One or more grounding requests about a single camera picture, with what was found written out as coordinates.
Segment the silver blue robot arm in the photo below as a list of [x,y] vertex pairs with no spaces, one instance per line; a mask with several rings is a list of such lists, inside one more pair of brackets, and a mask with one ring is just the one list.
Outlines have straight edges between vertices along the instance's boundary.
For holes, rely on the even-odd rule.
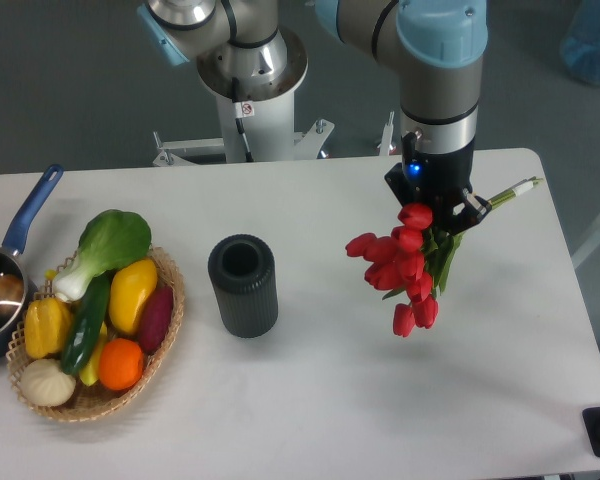
[[[459,234],[489,213],[470,183],[482,60],[482,1],[319,1],[323,28],[392,70],[400,86],[402,162],[386,181],[399,202],[421,202]],[[137,10],[174,65],[192,62],[215,96],[230,163],[301,159],[294,94],[308,69],[275,1],[146,1]]]

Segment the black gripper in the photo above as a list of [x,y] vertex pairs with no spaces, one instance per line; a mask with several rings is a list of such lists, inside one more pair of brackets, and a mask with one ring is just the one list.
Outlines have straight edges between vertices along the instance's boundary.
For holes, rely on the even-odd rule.
[[416,148],[417,141],[413,132],[402,137],[402,160],[384,175],[399,204],[428,206],[433,226],[452,235],[480,224],[492,204],[475,195],[470,183],[475,141],[443,154],[424,153]]

